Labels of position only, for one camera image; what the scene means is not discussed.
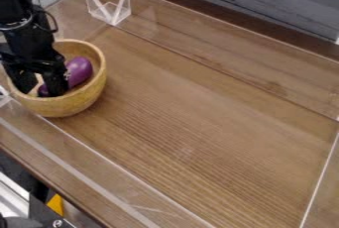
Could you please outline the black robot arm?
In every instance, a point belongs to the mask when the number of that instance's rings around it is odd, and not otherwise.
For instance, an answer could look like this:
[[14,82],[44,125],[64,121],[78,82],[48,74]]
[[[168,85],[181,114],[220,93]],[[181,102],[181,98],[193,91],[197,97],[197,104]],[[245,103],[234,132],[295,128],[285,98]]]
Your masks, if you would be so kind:
[[54,50],[58,25],[33,0],[0,0],[0,62],[12,84],[29,93],[41,75],[52,97],[69,89],[65,57]]

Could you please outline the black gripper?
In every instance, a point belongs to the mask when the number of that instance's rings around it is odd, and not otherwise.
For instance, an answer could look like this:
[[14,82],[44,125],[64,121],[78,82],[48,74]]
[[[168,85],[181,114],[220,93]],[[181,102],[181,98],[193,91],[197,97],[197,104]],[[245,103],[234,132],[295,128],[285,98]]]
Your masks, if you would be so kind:
[[37,85],[34,73],[44,79],[41,93],[62,96],[68,91],[65,57],[54,50],[54,32],[48,20],[0,21],[5,43],[0,56],[5,73],[16,88],[25,94]]

